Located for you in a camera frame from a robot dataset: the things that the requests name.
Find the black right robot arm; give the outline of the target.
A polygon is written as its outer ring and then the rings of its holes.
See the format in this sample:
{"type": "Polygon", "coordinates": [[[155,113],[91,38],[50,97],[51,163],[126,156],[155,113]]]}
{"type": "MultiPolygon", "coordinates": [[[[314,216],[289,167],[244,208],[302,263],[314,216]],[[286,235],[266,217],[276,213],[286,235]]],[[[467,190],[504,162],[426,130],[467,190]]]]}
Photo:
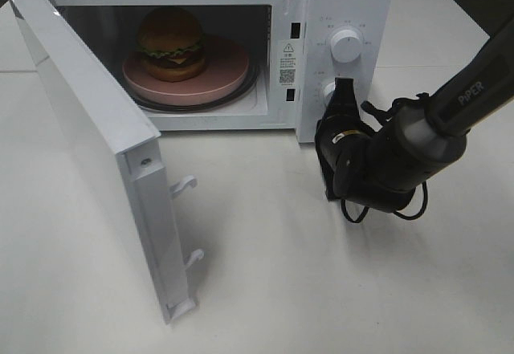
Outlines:
{"type": "Polygon", "coordinates": [[[420,218],[427,180],[456,162],[473,126],[513,98],[513,22],[434,94],[397,98],[390,109],[357,103],[353,80],[337,77],[315,147],[330,201],[362,205],[402,219],[420,218]]]}

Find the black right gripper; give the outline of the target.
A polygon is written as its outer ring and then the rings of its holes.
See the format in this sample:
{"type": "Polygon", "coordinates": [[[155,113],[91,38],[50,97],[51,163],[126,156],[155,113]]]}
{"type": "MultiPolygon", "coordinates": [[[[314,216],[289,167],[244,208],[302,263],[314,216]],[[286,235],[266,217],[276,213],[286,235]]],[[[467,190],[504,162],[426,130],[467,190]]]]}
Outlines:
{"type": "Polygon", "coordinates": [[[353,79],[336,77],[329,105],[318,122],[316,153],[329,200],[376,201],[365,151],[371,127],[360,117],[353,79]]]}

